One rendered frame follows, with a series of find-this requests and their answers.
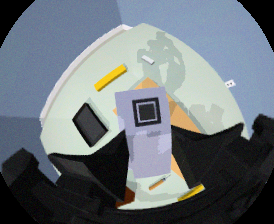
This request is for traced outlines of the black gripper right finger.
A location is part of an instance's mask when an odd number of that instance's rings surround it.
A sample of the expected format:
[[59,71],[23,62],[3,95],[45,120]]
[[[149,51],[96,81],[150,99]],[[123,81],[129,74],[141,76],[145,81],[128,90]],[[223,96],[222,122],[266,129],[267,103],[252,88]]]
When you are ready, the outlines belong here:
[[177,125],[172,127],[172,155],[178,168],[184,176],[189,190],[194,186],[201,185],[202,177],[208,175],[218,155],[221,155],[223,147],[227,147],[231,141],[237,140],[237,136],[243,132],[243,121],[241,124],[215,132],[214,135],[205,135],[182,129]]

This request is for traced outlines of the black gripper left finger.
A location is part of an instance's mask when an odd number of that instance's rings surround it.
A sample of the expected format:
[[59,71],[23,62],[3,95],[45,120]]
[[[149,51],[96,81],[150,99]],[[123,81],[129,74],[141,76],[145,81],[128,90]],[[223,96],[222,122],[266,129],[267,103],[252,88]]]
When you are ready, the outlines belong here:
[[125,129],[92,155],[62,155],[53,152],[48,153],[48,157],[61,175],[96,183],[104,192],[112,194],[112,198],[125,202],[128,183],[126,173],[129,169],[129,148]]

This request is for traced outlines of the yellow long bar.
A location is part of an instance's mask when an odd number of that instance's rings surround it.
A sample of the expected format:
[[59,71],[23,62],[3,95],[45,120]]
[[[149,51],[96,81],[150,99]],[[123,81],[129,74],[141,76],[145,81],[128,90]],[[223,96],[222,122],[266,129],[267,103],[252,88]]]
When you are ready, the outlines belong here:
[[204,189],[204,185],[197,185],[196,188],[190,190],[190,192],[188,192],[188,194],[184,194],[184,197],[180,197],[178,198],[177,201],[181,201],[181,200],[185,200],[185,198],[189,198],[194,196],[194,193],[198,193],[201,192],[201,189]]
[[97,81],[97,83],[94,84],[94,89],[97,89],[97,91],[100,92],[102,88],[105,88],[105,85],[108,85],[110,81],[118,79],[118,77],[120,77],[122,73],[125,72],[126,69],[124,65],[121,64],[120,67],[113,69],[112,72],[109,72],[108,75],[104,76],[104,79]]

